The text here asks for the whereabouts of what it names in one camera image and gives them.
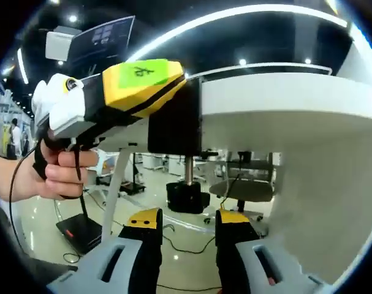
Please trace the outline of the person's left hand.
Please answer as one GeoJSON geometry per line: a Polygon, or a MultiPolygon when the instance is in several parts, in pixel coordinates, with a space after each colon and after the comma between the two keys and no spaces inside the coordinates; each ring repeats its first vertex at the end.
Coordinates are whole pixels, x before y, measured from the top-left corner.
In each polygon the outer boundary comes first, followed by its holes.
{"type": "Polygon", "coordinates": [[[64,200],[66,197],[78,198],[82,195],[83,185],[88,179],[88,167],[98,163],[95,151],[79,152],[79,166],[75,163],[75,153],[72,151],[52,151],[44,140],[40,140],[40,150],[47,162],[42,179],[33,168],[36,161],[30,156],[28,167],[31,169],[30,177],[31,195],[39,195],[47,199],[64,200]]]}

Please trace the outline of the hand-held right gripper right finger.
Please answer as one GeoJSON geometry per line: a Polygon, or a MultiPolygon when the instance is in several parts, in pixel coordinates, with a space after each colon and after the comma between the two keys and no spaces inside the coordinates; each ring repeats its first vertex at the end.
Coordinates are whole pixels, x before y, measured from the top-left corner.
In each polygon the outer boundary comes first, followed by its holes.
{"type": "Polygon", "coordinates": [[[327,283],[304,273],[272,239],[260,238],[241,213],[217,210],[215,245],[222,293],[328,293],[327,283]]]}

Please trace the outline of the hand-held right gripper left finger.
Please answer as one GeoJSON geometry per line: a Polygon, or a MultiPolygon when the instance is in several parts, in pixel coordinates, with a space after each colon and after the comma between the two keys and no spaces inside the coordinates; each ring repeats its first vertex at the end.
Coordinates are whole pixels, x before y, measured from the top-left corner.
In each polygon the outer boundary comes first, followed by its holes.
{"type": "Polygon", "coordinates": [[[83,256],[78,270],[49,283],[51,293],[156,293],[162,263],[160,208],[132,215],[118,236],[83,256]]]}

